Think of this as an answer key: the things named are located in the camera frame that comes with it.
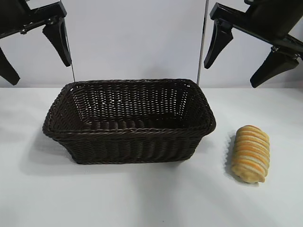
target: white table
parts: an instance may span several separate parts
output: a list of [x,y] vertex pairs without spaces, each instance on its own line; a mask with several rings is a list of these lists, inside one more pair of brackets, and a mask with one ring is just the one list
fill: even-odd
[[[204,89],[217,120],[183,163],[73,163],[41,127],[57,88],[0,89],[1,227],[298,227],[303,224],[303,90]],[[265,183],[225,167],[230,138],[259,126]]]

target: white wall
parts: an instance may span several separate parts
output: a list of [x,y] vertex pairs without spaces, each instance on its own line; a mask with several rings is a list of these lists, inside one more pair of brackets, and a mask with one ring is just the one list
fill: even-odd
[[[242,0],[210,0],[208,14],[214,4],[246,11],[248,5]],[[208,16],[205,29],[203,60],[207,54],[213,33],[214,21]],[[203,69],[200,78],[201,87],[251,87],[250,78],[270,53],[271,45],[237,29],[232,30],[234,39],[220,53],[210,69]],[[291,35],[303,40],[303,20],[293,28]],[[291,71],[268,80],[260,87],[303,87],[303,63]]]
[[[52,0],[31,0],[30,6]],[[76,80],[196,80],[204,0],[64,0]],[[19,87],[72,81],[42,28],[0,40],[19,73]],[[0,78],[0,87],[11,85]]]
[[[242,0],[218,1],[245,11]],[[56,0],[31,0],[32,8]],[[189,78],[196,80],[205,0],[63,0],[76,80]],[[208,16],[203,60],[213,32]],[[250,87],[250,77],[271,45],[236,29],[212,67],[202,69],[201,87]],[[303,20],[291,31],[303,40]],[[62,87],[72,82],[42,27],[0,40],[20,74],[17,87]],[[303,64],[261,87],[303,87]],[[0,78],[0,87],[12,87]]]

